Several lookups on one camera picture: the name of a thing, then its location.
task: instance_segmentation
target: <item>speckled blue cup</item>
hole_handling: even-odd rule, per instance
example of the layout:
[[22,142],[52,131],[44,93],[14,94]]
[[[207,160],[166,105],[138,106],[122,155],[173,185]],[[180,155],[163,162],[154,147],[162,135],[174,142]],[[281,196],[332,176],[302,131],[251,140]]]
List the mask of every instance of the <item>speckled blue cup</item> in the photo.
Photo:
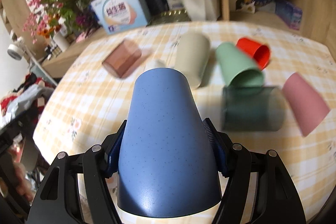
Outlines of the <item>speckled blue cup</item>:
[[156,68],[135,82],[118,173],[118,206],[134,215],[180,217],[221,200],[212,147],[182,73]]

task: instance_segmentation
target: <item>plastic cup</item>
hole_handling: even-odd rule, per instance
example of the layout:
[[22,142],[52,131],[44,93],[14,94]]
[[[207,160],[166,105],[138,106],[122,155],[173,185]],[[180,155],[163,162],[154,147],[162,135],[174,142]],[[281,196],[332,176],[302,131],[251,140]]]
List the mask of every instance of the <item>plastic cup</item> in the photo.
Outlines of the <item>plastic cup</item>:
[[258,64],[232,43],[225,42],[219,45],[216,58],[226,85],[251,87],[264,84],[264,75]]
[[266,68],[269,63],[271,52],[269,47],[266,45],[244,37],[238,40],[236,47],[253,58],[261,70]]
[[138,77],[118,173],[118,206],[135,215],[191,215],[221,200],[214,153],[182,73],[156,68]]
[[282,91],[304,137],[308,136],[330,112],[322,96],[297,72],[287,79]]
[[285,101],[274,86],[223,89],[222,130],[278,131],[285,118]]
[[174,69],[187,78],[190,88],[200,86],[210,56],[210,41],[201,33],[188,32],[177,46]]

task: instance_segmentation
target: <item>light blue box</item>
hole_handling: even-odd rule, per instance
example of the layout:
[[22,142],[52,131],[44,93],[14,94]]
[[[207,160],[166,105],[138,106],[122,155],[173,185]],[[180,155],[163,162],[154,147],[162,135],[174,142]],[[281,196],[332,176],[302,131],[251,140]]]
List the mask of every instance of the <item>light blue box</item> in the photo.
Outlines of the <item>light blue box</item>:
[[151,18],[145,0],[95,0],[91,6],[108,34],[146,26]]

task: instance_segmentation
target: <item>silver bolt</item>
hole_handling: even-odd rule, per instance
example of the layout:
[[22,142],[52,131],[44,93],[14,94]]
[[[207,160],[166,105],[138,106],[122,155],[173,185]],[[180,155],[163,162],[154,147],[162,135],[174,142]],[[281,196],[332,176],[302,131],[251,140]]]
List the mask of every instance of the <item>silver bolt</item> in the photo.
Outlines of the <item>silver bolt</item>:
[[274,150],[270,150],[270,151],[268,151],[268,153],[271,157],[276,157],[277,156],[277,152],[275,152]]
[[57,158],[62,159],[62,158],[65,157],[65,155],[66,155],[65,152],[60,152],[60,153],[58,153]]
[[242,146],[239,143],[234,143],[232,147],[234,150],[238,150],[238,151],[242,149]]
[[93,152],[98,152],[101,149],[101,146],[99,144],[96,144],[94,146],[92,146],[92,151]]

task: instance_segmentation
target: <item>light green cup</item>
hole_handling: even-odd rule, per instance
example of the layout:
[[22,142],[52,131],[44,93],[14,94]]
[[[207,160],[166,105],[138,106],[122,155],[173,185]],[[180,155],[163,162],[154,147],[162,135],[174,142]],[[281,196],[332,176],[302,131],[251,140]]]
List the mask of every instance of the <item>light green cup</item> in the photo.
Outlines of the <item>light green cup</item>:
[[224,42],[216,49],[226,85],[236,87],[263,86],[264,75],[257,63],[230,42]]

